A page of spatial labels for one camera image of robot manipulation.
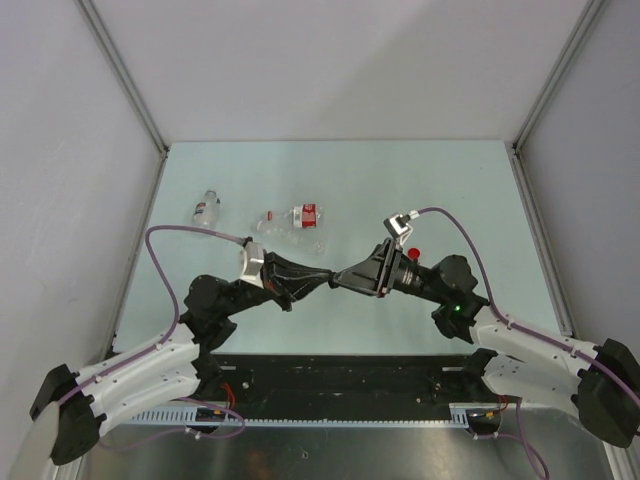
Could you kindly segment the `small clear blue-label bottle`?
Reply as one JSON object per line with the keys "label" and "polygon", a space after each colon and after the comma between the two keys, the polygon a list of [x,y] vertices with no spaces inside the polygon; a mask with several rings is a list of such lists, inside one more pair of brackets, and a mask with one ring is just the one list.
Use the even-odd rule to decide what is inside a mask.
{"label": "small clear blue-label bottle", "polygon": [[192,223],[194,227],[213,230],[220,216],[221,202],[214,190],[207,190],[194,208]]}

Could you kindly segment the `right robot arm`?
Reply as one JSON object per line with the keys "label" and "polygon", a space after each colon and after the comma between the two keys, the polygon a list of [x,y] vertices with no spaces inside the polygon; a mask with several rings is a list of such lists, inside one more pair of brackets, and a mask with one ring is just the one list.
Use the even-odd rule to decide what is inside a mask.
{"label": "right robot arm", "polygon": [[477,280],[463,256],[425,267],[388,239],[329,284],[375,297],[397,290],[437,304],[431,317],[439,332],[478,348],[461,376],[473,401],[496,393],[546,405],[619,448],[630,447],[639,431],[639,363],[626,345],[554,335],[500,313],[475,294]]}

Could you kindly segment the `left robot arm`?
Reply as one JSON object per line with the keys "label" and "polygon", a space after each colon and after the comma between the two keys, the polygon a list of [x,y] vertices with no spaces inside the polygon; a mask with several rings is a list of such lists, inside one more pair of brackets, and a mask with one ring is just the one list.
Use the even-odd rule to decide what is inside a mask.
{"label": "left robot arm", "polygon": [[246,248],[243,256],[237,280],[196,277],[186,310],[156,338],[78,371],[61,364],[46,374],[29,414],[37,421],[49,406],[58,408],[47,459],[56,466],[71,463],[119,424],[167,401],[214,397],[221,368],[213,352],[235,332],[233,315],[267,302],[289,311],[335,277],[273,252]]}

